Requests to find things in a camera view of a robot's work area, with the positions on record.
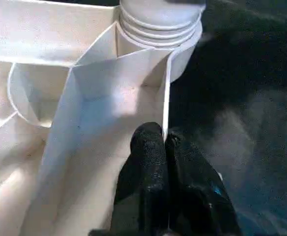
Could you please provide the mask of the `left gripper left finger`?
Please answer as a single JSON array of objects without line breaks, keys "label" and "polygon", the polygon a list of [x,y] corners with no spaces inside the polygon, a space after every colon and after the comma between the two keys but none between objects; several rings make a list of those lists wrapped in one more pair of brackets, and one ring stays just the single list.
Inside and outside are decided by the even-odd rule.
[{"label": "left gripper left finger", "polygon": [[162,129],[140,125],[118,175],[110,231],[117,236],[159,236],[168,228],[169,178]]}]

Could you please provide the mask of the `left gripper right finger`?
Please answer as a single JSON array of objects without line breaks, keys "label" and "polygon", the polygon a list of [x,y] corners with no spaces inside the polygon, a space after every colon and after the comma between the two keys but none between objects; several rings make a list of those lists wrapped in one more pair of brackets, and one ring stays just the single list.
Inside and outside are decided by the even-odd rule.
[{"label": "left gripper right finger", "polygon": [[218,172],[183,130],[165,141],[170,229],[182,236],[240,236],[235,209]]}]

